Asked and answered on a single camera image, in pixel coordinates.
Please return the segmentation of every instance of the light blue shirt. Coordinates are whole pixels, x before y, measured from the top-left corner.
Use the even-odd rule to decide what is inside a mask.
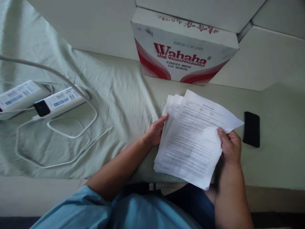
[[[57,205],[32,228],[201,228],[182,209],[165,198],[132,194],[115,207],[84,186]]]

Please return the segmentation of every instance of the red logo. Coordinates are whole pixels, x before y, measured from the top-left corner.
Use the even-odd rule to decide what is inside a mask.
[[[193,57],[191,57],[189,55],[182,54],[181,51],[177,51],[177,53],[170,52],[169,51],[171,49],[170,46],[167,46],[167,49],[165,51],[164,45],[161,45],[158,43],[154,43],[154,45],[155,45],[158,57],[160,57],[160,58],[164,58],[164,59],[169,58],[174,61],[180,61],[180,62],[184,62],[187,64],[198,65],[200,67],[204,67],[207,62],[205,59],[198,58],[196,54],[194,54]]]

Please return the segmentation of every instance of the person's left hand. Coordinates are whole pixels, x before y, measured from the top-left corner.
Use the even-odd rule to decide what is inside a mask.
[[[155,121],[143,135],[144,140],[152,146],[160,144],[163,123],[168,119],[168,113]]]

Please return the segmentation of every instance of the charging cable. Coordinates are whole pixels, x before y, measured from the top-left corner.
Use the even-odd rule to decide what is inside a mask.
[[[92,109],[93,109],[94,112],[95,112],[94,118],[92,119],[92,121],[91,121],[86,127],[84,127],[84,126],[76,119],[76,121],[83,127],[83,130],[82,130],[78,135],[76,135],[76,136],[67,135],[67,134],[65,134],[65,133],[63,133],[63,132],[61,132],[61,131],[59,131],[59,130],[54,129],[54,128],[50,125],[50,122],[51,122],[51,121],[58,120],[58,119],[63,119],[63,118],[58,118],[58,119],[50,120],[50,121],[47,123],[47,126],[48,126],[51,130],[55,131],[55,132],[58,133],[58,134],[61,134],[61,135],[65,136],[65,137],[67,137],[67,138],[75,139],[75,138],[78,138],[78,137],[80,137],[81,135],[83,135],[83,134],[90,128],[90,126],[92,126],[92,124],[97,120],[97,118],[98,118],[98,111],[97,111],[97,109],[94,107],[94,105],[92,104],[92,102],[91,102],[91,101],[86,97],[86,95],[83,94],[83,93],[82,93],[82,92],[81,92],[81,91],[80,91],[80,90],[79,90],[70,80],[68,80],[64,75],[62,75],[62,74],[59,73],[58,71],[54,70],[53,68],[47,67],[47,66],[45,66],[45,65],[37,64],[37,63],[35,63],[35,62],[31,62],[31,61],[27,61],[27,60],[22,60],[22,59],[17,59],[17,58],[12,58],[12,57],[7,57],[7,56],[3,56],[3,55],[0,55],[0,60],[9,61],[9,62],[15,62],[15,63],[20,63],[20,64],[24,64],[24,65],[29,65],[29,66],[41,68],[41,69],[44,69],[44,70],[47,70],[47,71],[53,73],[54,75],[58,76],[58,77],[61,78],[63,81],[65,81],[67,84],[69,84],[69,85],[70,85],[70,86],[71,86],[71,87],[72,87],[81,97],[83,97],[83,99],[92,107]],[[28,158],[22,156],[22,155],[19,154],[19,152],[18,152],[19,131],[20,131],[21,127],[23,127],[24,125],[26,125],[26,124],[28,124],[28,123],[30,123],[30,122],[32,122],[32,121],[36,121],[36,120],[39,120],[39,119],[42,119],[42,118],[39,117],[38,115],[37,115],[37,116],[34,116],[30,121],[27,121],[27,122],[21,124],[21,125],[17,128],[17,130],[16,130],[16,145],[15,145],[15,152],[16,152],[16,154],[17,154],[20,158],[22,158],[22,159],[24,159],[24,160],[26,160],[26,161],[28,161],[28,162],[30,162],[30,163],[32,163],[32,164],[34,164],[34,165],[40,167],[40,168],[43,168],[43,169],[53,168],[53,167],[57,167],[57,166],[61,166],[61,165],[70,164],[70,163],[76,161],[76,160],[78,159],[78,157],[80,156],[80,154],[86,149],[86,147],[88,146],[88,144],[89,144],[90,141],[91,141],[91,140],[90,140],[90,137],[89,137],[89,135],[88,135],[88,133],[86,132],[87,136],[89,137],[89,141],[88,141],[88,143],[85,145],[85,147],[79,152],[79,154],[78,154],[73,160],[71,160],[71,161],[69,161],[69,162],[64,162],[64,163],[56,164],[56,165],[42,166],[42,165],[36,163],[35,161],[32,161],[32,160],[30,160],[30,159],[28,159]]]
[[[18,145],[19,145],[19,131],[20,131],[20,129],[21,129],[23,126],[25,126],[26,124],[28,124],[28,123],[30,123],[30,122],[34,122],[34,121],[40,120],[40,119],[42,119],[42,118],[39,117],[39,115],[36,115],[36,116],[34,116],[30,121],[27,121],[27,122],[21,124],[20,126],[18,126],[18,128],[17,128],[17,130],[16,130],[15,152],[16,152],[17,156],[19,156],[20,158],[24,159],[25,161],[27,161],[27,162],[29,162],[29,163],[31,163],[31,164],[33,164],[33,165],[35,165],[35,166],[37,166],[37,167],[39,167],[39,168],[41,168],[41,169],[50,169],[50,168],[54,168],[54,167],[57,167],[57,166],[67,165],[67,164],[71,164],[71,163],[75,162],[75,161],[79,158],[79,156],[82,154],[82,152],[86,150],[86,148],[88,147],[88,145],[89,145],[90,142],[91,142],[90,136],[89,136],[89,134],[86,132],[86,135],[88,136],[88,139],[89,139],[89,140],[88,140],[88,142],[86,143],[86,145],[82,148],[82,150],[76,155],[75,158],[73,158],[73,159],[72,159],[71,161],[69,161],[69,162],[63,162],[63,163],[59,163],[59,164],[55,164],[55,165],[43,166],[43,165],[41,165],[41,164],[39,164],[39,163],[37,163],[37,162],[35,162],[35,161],[33,161],[33,160],[30,160],[30,159],[26,158],[25,156],[21,155],[21,154],[19,153],[19,151],[18,151]],[[75,120],[78,122],[78,124],[79,124],[82,128],[84,128],[84,126],[80,123],[80,121],[78,121],[77,119],[75,119]]]

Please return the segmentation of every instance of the hand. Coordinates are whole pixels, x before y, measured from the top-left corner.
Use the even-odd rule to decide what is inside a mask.
[[[157,121],[151,124],[147,132],[143,135],[145,142],[151,144],[151,146],[160,144],[163,123],[167,119],[168,113],[166,113],[163,117],[159,118]]]
[[[235,133],[234,130],[226,134],[223,128],[218,128],[217,132],[222,141],[221,148],[225,162],[240,165],[241,138]]]

